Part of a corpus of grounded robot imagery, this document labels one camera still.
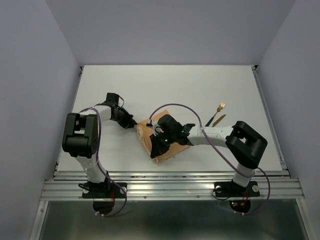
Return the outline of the peach cloth napkin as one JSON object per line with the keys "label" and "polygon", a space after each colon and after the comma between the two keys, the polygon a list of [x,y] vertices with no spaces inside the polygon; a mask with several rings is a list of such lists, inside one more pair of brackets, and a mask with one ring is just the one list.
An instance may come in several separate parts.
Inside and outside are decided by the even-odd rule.
{"label": "peach cloth napkin", "polygon": [[188,136],[194,126],[193,123],[182,125],[165,109],[151,119],[138,122],[135,128],[141,145],[159,163],[191,146]]}

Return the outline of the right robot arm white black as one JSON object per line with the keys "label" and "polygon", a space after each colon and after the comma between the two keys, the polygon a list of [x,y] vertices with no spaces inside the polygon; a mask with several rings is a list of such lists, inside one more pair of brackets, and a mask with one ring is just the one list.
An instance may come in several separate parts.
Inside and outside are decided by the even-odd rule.
{"label": "right robot arm white black", "polygon": [[[235,195],[242,195],[248,190],[248,184],[268,145],[268,141],[244,121],[227,127],[194,123],[182,125],[171,115],[165,114],[158,120],[148,119],[146,126],[153,130],[149,136],[152,159],[164,155],[175,143],[181,146],[212,146],[235,171],[230,182],[231,192]],[[229,149],[238,162],[237,166],[225,159],[217,147]]]}

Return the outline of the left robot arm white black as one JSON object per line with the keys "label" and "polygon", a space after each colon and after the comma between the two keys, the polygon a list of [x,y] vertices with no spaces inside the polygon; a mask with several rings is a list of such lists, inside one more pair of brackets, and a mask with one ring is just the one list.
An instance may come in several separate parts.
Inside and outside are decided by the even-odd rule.
{"label": "left robot arm white black", "polygon": [[102,122],[114,121],[123,129],[137,125],[123,105],[124,99],[117,93],[108,92],[102,103],[67,115],[62,138],[62,150],[75,158],[87,175],[87,182],[80,187],[88,193],[95,191],[100,197],[111,193],[115,184],[99,160]]}

